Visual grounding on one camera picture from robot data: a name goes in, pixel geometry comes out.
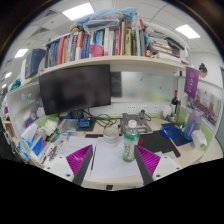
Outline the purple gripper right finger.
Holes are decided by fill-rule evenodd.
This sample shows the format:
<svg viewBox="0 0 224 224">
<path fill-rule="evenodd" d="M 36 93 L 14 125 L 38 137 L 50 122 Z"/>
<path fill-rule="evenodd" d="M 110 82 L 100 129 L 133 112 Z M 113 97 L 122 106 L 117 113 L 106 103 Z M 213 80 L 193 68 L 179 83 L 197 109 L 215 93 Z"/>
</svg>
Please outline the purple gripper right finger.
<svg viewBox="0 0 224 224">
<path fill-rule="evenodd" d="M 154 171 L 161 157 L 138 145 L 134 146 L 134 156 L 143 179 L 143 184 L 152 183 Z"/>
</svg>

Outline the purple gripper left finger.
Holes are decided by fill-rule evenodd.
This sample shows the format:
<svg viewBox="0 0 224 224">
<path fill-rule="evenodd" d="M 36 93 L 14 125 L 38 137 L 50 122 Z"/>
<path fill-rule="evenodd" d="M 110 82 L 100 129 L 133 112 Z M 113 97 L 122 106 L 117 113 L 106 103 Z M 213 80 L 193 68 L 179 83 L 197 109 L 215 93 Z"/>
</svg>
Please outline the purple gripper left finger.
<svg viewBox="0 0 224 224">
<path fill-rule="evenodd" d="M 71 168 L 74 178 L 72 182 L 80 186 L 83 182 L 90 160 L 93 156 L 93 146 L 88 145 L 68 155 L 66 160 Z"/>
</svg>

